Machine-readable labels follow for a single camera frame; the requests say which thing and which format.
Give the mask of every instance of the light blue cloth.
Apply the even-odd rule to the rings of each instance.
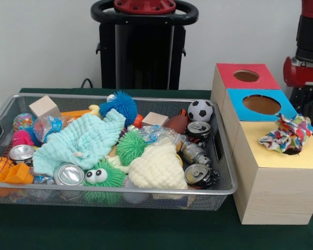
[[[61,132],[49,135],[47,143],[34,154],[34,172],[53,176],[55,169],[67,162],[91,169],[117,143],[124,123],[125,117],[115,109],[103,120],[91,114],[82,116]]]

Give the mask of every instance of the colorful fabric scrap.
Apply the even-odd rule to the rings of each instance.
[[[294,151],[299,153],[308,138],[313,134],[313,127],[308,117],[301,114],[288,120],[284,115],[278,114],[276,121],[278,129],[272,130],[259,140],[260,144],[266,146],[267,150],[275,150],[279,153]]]

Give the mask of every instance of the red box top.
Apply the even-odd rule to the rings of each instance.
[[[227,89],[280,90],[265,64],[217,64]]]

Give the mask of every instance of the soccer ball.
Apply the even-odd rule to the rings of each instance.
[[[209,122],[213,113],[212,105],[206,100],[196,100],[190,103],[188,108],[188,116],[191,121]]]

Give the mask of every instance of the table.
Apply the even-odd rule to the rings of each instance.
[[[22,89],[109,95],[105,89]],[[128,90],[132,96],[210,98],[210,91]],[[313,249],[307,226],[241,225],[234,200],[211,211],[0,204],[0,249]]]

